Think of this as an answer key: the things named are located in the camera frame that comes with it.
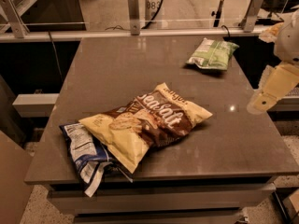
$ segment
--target white object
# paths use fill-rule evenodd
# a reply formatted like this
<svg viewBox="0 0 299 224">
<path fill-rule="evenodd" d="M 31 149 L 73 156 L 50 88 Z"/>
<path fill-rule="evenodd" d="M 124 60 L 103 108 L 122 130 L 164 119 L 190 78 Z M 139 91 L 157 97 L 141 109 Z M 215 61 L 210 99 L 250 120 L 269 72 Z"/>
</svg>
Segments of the white object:
<svg viewBox="0 0 299 224">
<path fill-rule="evenodd" d="M 12 104 L 21 117 L 49 117 L 59 93 L 19 94 Z"/>
<path fill-rule="evenodd" d="M 299 10 L 290 14 L 280 27 L 274 54 L 282 62 L 263 71 L 259 89 L 247 106 L 251 114 L 266 112 L 299 83 Z"/>
</svg>

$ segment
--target metal post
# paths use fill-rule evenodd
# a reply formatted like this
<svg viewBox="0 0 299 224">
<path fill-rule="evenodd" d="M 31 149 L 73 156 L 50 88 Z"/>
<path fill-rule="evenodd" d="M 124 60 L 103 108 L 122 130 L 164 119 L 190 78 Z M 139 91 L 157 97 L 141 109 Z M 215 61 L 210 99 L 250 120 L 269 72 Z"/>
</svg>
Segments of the metal post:
<svg viewBox="0 0 299 224">
<path fill-rule="evenodd" d="M 131 35 L 140 34 L 139 2 L 138 0 L 128 0 L 130 30 Z"/>
<path fill-rule="evenodd" d="M 0 0 L 0 6 L 7 16 L 8 23 L 11 26 L 12 33 L 17 38 L 25 38 L 28 33 L 27 27 L 22 23 L 12 0 Z"/>
<path fill-rule="evenodd" d="M 251 0 L 246 15 L 241 22 L 241 27 L 244 32 L 252 32 L 258 16 L 258 13 L 262 7 L 263 0 Z"/>
</svg>

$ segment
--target tabletop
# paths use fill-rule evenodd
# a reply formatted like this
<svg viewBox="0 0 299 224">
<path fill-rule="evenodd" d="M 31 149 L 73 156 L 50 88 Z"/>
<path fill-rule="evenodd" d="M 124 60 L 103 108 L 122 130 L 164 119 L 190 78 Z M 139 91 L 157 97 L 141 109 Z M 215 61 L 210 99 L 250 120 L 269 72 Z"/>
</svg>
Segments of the tabletop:
<svg viewBox="0 0 299 224">
<path fill-rule="evenodd" d="M 253 89 L 233 57 L 226 72 L 186 61 L 203 35 L 83 38 L 25 181 L 78 183 L 59 125 L 96 115 L 167 86 L 213 114 L 173 146 L 150 151 L 134 180 L 295 175 L 298 164 L 267 114 L 246 106 Z M 221 35 L 207 35 L 222 40 Z"/>
</svg>

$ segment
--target snack bag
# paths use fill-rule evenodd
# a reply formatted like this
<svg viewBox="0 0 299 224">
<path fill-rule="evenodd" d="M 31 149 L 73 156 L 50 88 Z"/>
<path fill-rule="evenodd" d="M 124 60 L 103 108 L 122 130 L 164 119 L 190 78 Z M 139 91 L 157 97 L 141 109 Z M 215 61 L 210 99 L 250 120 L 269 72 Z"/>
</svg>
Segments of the snack bag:
<svg viewBox="0 0 299 224">
<path fill-rule="evenodd" d="M 65 124 L 61 125 L 60 129 L 83 181 L 85 194 L 92 197 L 101 183 L 106 167 L 117 160 L 82 124 Z"/>
<path fill-rule="evenodd" d="M 204 38 L 187 63 L 196 64 L 200 69 L 226 71 L 229 60 L 238 48 L 233 42 Z"/>
<path fill-rule="evenodd" d="M 151 147 L 163 147 L 179 140 L 211 115 L 163 83 L 126 106 L 79 122 L 133 173 Z"/>
<path fill-rule="evenodd" d="M 282 25 L 283 22 L 276 23 L 275 25 L 270 26 L 259 34 L 259 39 L 266 43 L 276 42 L 278 39 L 279 30 Z"/>
</svg>

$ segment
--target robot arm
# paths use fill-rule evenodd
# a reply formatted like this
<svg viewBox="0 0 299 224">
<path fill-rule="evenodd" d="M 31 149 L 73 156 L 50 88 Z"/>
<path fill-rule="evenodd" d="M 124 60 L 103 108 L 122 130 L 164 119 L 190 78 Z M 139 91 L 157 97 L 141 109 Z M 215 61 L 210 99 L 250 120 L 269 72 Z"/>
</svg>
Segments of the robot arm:
<svg viewBox="0 0 299 224">
<path fill-rule="evenodd" d="M 273 107 L 299 83 L 299 9 L 293 12 L 279 29 L 274 54 L 281 63 L 267 66 L 259 89 L 248 104 L 251 114 L 261 114 Z"/>
</svg>

